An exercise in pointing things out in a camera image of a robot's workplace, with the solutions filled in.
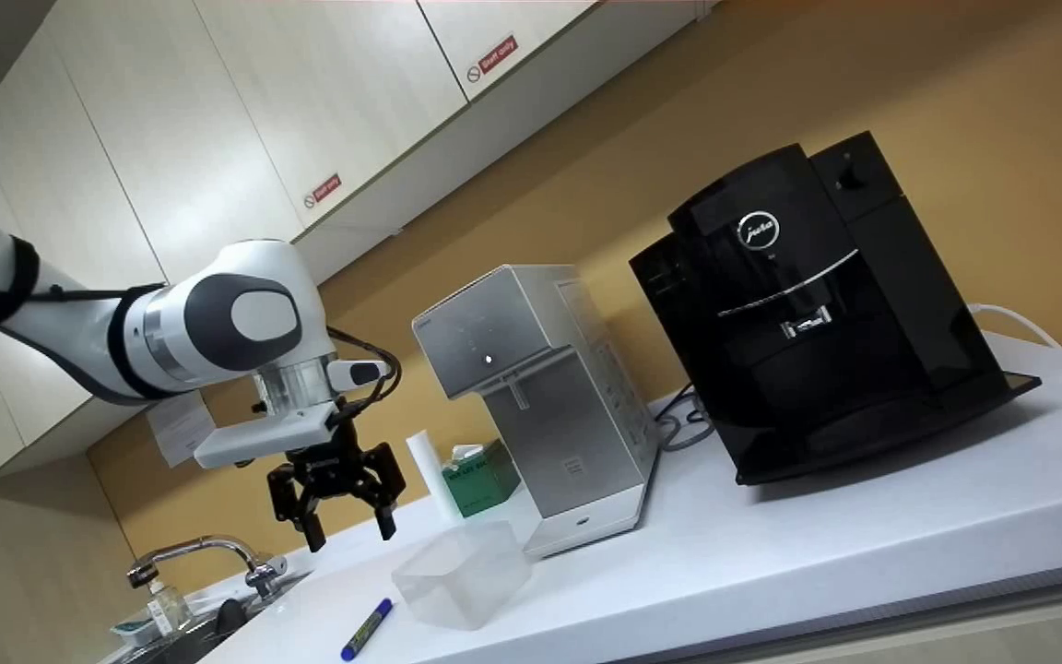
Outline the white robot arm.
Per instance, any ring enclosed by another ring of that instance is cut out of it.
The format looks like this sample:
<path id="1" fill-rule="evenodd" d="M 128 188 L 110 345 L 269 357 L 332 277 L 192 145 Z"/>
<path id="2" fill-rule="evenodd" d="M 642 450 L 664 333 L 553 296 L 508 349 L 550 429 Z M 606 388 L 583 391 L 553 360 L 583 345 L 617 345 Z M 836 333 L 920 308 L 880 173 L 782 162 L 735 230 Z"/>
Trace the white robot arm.
<path id="1" fill-rule="evenodd" d="M 261 414 L 208 423 L 190 457 L 225 467 L 284 455 L 267 475 L 269 501 L 309 548 L 326 547 L 322 498 L 352 494 L 373 509 L 379 538 L 396 533 L 407 475 L 386 442 L 357 446 L 353 418 L 398 384 L 398 357 L 326 321 L 288 239 L 229 242 L 177 284 L 85 289 L 0 225 L 0 334 L 117 407 L 250 377 Z"/>

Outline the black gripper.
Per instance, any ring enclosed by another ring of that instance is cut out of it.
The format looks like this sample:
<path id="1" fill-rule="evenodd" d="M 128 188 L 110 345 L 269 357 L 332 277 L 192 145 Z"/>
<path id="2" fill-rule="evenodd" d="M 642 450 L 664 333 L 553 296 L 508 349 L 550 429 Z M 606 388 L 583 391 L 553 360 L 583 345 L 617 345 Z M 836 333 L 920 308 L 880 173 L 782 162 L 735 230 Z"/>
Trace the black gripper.
<path id="1" fill-rule="evenodd" d="M 339 423 L 322 446 L 292 450 L 288 464 L 277 464 L 267 484 L 272 516 L 288 519 L 306 538 L 309 553 L 326 547 L 315 498 L 357 494 L 373 506 L 379 538 L 398 531 L 396 501 L 407 491 L 407 475 L 386 442 L 362 455 L 353 423 Z"/>

